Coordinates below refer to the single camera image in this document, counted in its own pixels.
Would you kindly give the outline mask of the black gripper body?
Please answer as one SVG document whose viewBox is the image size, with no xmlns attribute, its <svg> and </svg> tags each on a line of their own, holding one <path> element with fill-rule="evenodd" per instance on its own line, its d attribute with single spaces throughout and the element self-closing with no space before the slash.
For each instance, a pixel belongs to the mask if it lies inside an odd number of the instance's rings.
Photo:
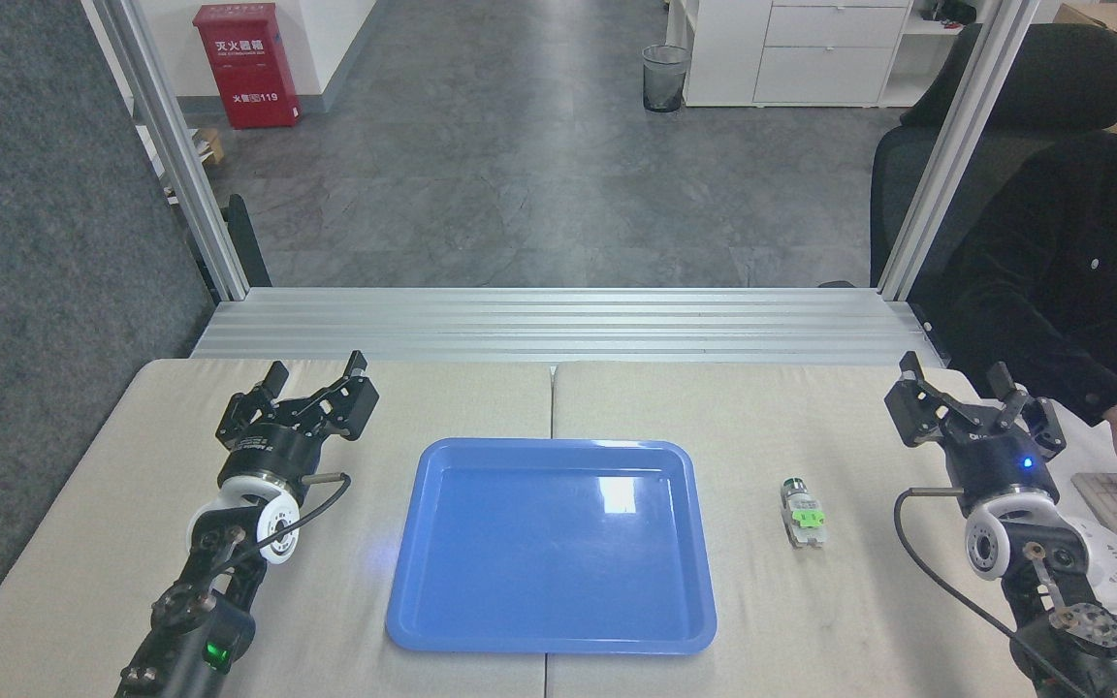
<svg viewBox="0 0 1117 698">
<path fill-rule="evenodd" d="M 302 477 L 316 472 L 323 438 L 289 426 L 256 423 L 223 444 L 229 456 L 218 486 L 237 476 L 270 476 L 292 490 L 306 490 Z"/>
<path fill-rule="evenodd" d="M 962 490 L 961 507 L 975 507 L 1019 488 L 1056 499 L 1054 478 L 1047 469 L 1049 455 L 1018 428 L 992 434 L 953 431 L 942 438 L 942 450 L 949 485 Z"/>
</svg>

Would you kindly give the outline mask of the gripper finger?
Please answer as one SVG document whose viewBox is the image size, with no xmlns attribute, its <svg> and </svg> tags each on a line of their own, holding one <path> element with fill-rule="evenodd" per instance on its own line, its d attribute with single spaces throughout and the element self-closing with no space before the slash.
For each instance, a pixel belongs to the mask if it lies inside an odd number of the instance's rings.
<svg viewBox="0 0 1117 698">
<path fill-rule="evenodd" d="M 318 440 L 330 436 L 359 440 L 367 427 L 369 415 L 378 405 L 378 390 L 365 371 L 367 358 L 355 350 L 340 377 L 330 386 L 311 396 L 279 402 L 273 411 L 274 422 Z"/>
<path fill-rule="evenodd" d="M 1023 429 L 1043 460 L 1052 460 L 1067 447 L 1054 403 L 1046 396 L 1033 396 L 1019 386 L 1009 374 L 1006 363 L 997 362 L 987 371 L 990 389 L 1001 403 L 997 415 L 989 421 L 990 433 L 1008 433 Z"/>
<path fill-rule="evenodd" d="M 905 446 L 944 443 L 945 429 L 953 426 L 962 433 L 974 433 L 984 421 L 978 408 L 963 403 L 941 392 L 923 375 L 922 363 L 914 352 L 906 352 L 899 361 L 900 379 L 884 398 L 888 415 Z"/>
<path fill-rule="evenodd" d="M 274 415 L 275 399 L 280 395 L 288 377 L 289 371 L 284 363 L 274 361 L 260 383 L 247 393 L 233 394 L 217 426 L 217 440 L 239 440 L 254 421 Z"/>
</svg>

